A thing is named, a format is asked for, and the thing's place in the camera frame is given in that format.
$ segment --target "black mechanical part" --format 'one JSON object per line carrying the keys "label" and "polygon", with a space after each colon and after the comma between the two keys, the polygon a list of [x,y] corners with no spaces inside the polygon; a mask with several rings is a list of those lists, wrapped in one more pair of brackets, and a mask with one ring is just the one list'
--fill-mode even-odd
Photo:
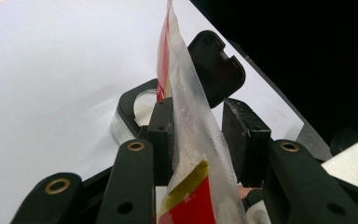
{"label": "black mechanical part", "polygon": [[147,140],[155,154],[156,186],[167,186],[173,174],[173,102],[166,98],[154,106],[147,128]]}
{"label": "black mechanical part", "polygon": [[245,70],[235,56],[228,58],[226,44],[213,31],[202,31],[188,46],[200,83],[211,108],[223,102],[245,82]]}
{"label": "black mechanical part", "polygon": [[57,173],[40,181],[22,202],[11,223],[68,223],[76,215],[80,176]]}
{"label": "black mechanical part", "polygon": [[144,139],[120,146],[96,223],[156,223],[153,151]]}
{"label": "black mechanical part", "polygon": [[136,99],[144,92],[155,90],[158,85],[156,78],[130,90],[124,92],[118,100],[117,112],[121,117],[127,128],[130,130],[132,136],[138,136],[141,131],[141,127],[135,121],[135,113],[133,111],[133,105]]}
{"label": "black mechanical part", "polygon": [[358,223],[358,205],[305,147],[274,141],[268,161],[262,193],[272,223]]}
{"label": "black mechanical part", "polygon": [[222,132],[237,180],[260,188],[266,172],[271,129],[244,102],[225,99]]}
{"label": "black mechanical part", "polygon": [[83,182],[80,194],[81,209],[74,218],[74,223],[95,223],[111,171],[112,167],[109,167]]}
{"label": "black mechanical part", "polygon": [[141,126],[141,131],[139,131],[137,138],[142,138],[142,139],[146,139],[146,140],[147,140],[147,129],[148,129],[148,128],[149,128],[148,125],[142,125],[142,126]]}
{"label": "black mechanical part", "polygon": [[243,207],[247,211],[250,207],[263,200],[261,189],[252,189],[246,198],[242,199]]}

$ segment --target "metal grommet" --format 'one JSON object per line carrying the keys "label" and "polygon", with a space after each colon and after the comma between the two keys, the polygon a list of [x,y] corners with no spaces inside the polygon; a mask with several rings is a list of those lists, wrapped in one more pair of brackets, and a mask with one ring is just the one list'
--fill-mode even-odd
{"label": "metal grommet", "polygon": [[46,194],[58,194],[69,188],[71,181],[67,178],[59,178],[51,181],[45,187]]}
{"label": "metal grommet", "polygon": [[298,152],[300,150],[298,145],[293,144],[291,142],[281,142],[280,147],[281,147],[281,149],[290,151],[290,152]]}
{"label": "metal grommet", "polygon": [[130,151],[140,151],[142,149],[144,149],[145,144],[141,143],[141,142],[133,142],[127,145],[127,149]]}

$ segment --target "white surface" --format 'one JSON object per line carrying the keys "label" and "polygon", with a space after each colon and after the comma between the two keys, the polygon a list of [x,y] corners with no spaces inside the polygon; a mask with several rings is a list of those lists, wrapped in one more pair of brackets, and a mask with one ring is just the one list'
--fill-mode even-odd
{"label": "white surface", "polygon": [[358,143],[324,162],[322,167],[328,174],[358,187]]}
{"label": "white surface", "polygon": [[[187,44],[202,30],[217,32],[190,2],[174,8]],[[165,9],[163,0],[0,3],[0,223],[43,178],[87,179],[113,164],[118,144],[109,126],[118,98],[156,77]],[[273,138],[296,139],[302,121],[223,40],[247,75],[233,98]],[[213,112],[221,123],[221,107]]]}

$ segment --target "dark background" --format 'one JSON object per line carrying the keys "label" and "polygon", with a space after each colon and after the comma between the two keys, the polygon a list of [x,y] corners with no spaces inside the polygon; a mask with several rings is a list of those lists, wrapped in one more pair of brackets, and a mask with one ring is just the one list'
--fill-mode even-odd
{"label": "dark background", "polygon": [[358,1],[191,1],[329,145],[358,133]]}

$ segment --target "transparent plastic bag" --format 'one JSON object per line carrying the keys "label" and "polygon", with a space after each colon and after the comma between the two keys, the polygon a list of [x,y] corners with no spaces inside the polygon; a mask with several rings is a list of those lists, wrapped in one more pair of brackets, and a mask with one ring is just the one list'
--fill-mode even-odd
{"label": "transparent plastic bag", "polygon": [[[245,223],[227,143],[180,35],[172,0],[158,47],[158,89],[158,99],[173,98],[176,152],[158,223]],[[211,212],[205,212],[208,204]]]}

